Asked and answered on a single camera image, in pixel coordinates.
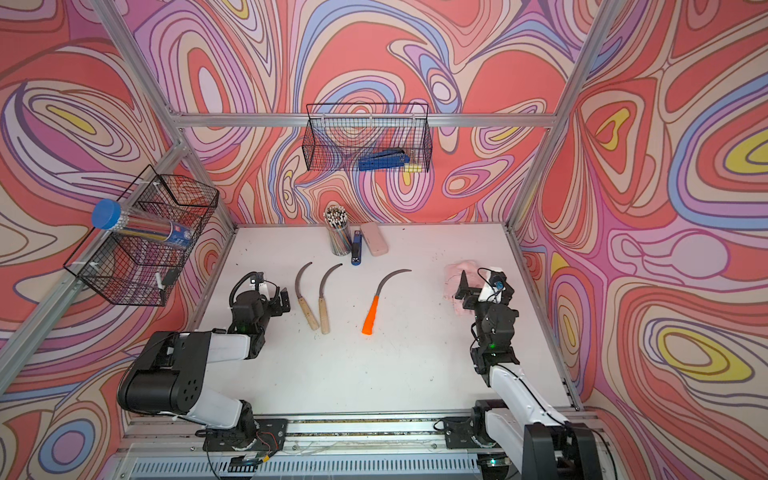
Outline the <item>pink terry rag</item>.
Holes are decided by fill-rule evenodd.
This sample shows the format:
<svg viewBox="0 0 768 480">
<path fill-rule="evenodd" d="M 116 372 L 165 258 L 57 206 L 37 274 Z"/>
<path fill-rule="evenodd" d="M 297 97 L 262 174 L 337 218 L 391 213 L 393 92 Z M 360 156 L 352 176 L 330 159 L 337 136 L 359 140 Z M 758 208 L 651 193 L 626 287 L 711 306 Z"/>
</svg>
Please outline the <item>pink terry rag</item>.
<svg viewBox="0 0 768 480">
<path fill-rule="evenodd" d="M 457 316 L 468 317 L 470 315 L 470 311 L 465 310 L 462 307 L 462 302 L 455 298 L 455 294 L 459 288 L 462 273 L 466 273 L 467 283 L 470 287 L 482 287 L 484 282 L 477 273 L 478 267 L 479 265 L 475 261 L 464 260 L 458 263 L 449 264 L 444 268 L 445 282 L 443 297 L 451 302 L 451 305 Z"/>
</svg>

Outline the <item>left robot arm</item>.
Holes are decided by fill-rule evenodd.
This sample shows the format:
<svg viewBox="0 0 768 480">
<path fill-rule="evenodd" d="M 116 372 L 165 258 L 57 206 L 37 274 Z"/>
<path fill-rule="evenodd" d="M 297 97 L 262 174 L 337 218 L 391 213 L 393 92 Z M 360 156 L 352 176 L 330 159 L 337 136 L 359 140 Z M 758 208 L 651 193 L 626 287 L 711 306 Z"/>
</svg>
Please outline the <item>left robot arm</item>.
<svg viewBox="0 0 768 480">
<path fill-rule="evenodd" d="M 273 317 L 290 311 L 286 289 L 272 297 L 248 290 L 229 298 L 232 323 L 226 330 L 160 331 L 121 380 L 117 401 L 128 412 L 179 417 L 201 427 L 206 452 L 282 450 L 285 419 L 258 420 L 246 400 L 228 397 L 205 383 L 209 365 L 255 359 Z"/>
</svg>

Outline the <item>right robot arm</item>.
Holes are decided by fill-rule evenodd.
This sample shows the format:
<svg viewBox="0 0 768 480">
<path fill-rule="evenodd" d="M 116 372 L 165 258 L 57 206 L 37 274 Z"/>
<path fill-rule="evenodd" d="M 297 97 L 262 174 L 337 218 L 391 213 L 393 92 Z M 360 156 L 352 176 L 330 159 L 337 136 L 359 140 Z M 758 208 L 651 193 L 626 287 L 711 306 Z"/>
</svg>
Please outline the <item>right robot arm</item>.
<svg viewBox="0 0 768 480">
<path fill-rule="evenodd" d="M 569 420 L 529 383 L 512 346 L 519 318 L 510 307 L 514 289 L 504 272 L 486 273 L 483 285 L 473 287 L 463 271 L 454 298 L 474 315 L 470 358 L 497 397 L 478 401 L 461 426 L 444 421 L 446 439 L 502 449 L 521 479 L 602 479 L 600 436 Z"/>
</svg>

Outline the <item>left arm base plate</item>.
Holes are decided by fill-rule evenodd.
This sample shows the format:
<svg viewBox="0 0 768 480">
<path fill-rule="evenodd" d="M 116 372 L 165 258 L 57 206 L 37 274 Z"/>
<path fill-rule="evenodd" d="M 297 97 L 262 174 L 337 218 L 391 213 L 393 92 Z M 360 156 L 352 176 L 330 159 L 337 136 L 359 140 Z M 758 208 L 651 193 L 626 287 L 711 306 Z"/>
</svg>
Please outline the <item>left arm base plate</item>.
<svg viewBox="0 0 768 480">
<path fill-rule="evenodd" d="M 257 418 L 250 430 L 206 429 L 203 438 L 205 452 L 262 452 L 276 453 L 284 448 L 287 436 L 286 418 Z"/>
</svg>

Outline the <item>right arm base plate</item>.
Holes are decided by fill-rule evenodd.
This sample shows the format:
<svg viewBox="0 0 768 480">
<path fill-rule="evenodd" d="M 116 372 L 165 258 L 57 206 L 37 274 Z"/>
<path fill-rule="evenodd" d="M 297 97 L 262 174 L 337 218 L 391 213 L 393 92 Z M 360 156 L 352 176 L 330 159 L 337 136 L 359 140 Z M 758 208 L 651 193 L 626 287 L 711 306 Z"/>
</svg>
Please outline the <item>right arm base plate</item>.
<svg viewBox="0 0 768 480">
<path fill-rule="evenodd" d="M 444 417 L 433 427 L 443 434 L 448 449 L 491 449 L 498 446 L 487 434 L 484 420 L 478 415 Z"/>
</svg>

